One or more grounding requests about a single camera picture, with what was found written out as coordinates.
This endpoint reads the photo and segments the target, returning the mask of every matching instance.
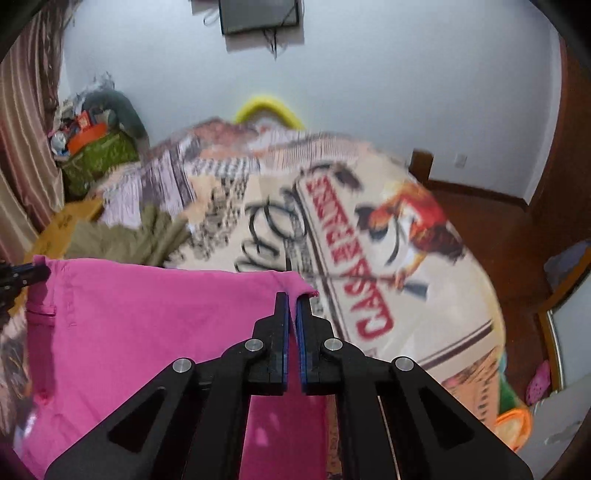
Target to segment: black clamp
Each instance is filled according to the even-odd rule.
[[[238,478],[252,395],[287,387],[288,298],[253,338],[201,364],[181,358],[57,458],[47,480]],[[530,480],[527,465],[419,365],[336,339],[297,302],[303,391],[335,395],[343,477]]]

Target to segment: olive green cloth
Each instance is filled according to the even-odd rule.
[[[172,220],[170,214],[153,205],[147,205],[141,217],[142,225],[137,230],[79,221],[64,257],[104,258],[159,267],[191,235],[186,219]]]

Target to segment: pink slipper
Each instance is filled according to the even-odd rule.
[[[534,378],[531,379],[530,384],[525,391],[525,403],[533,405],[539,402],[546,390],[550,388],[550,362],[545,360],[535,371]]]

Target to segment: wooden floor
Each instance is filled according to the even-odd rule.
[[[548,259],[545,242],[519,206],[433,193],[495,286],[505,317],[506,375],[523,400],[536,367],[547,358],[535,314],[550,295],[543,270]]]

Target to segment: yellow ring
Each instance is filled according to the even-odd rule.
[[[262,110],[271,111],[279,117],[279,120],[288,128],[293,130],[305,130],[304,124],[296,117],[294,112],[289,110],[285,104],[271,96],[257,95],[247,101],[234,117],[234,123],[243,124],[255,113]]]

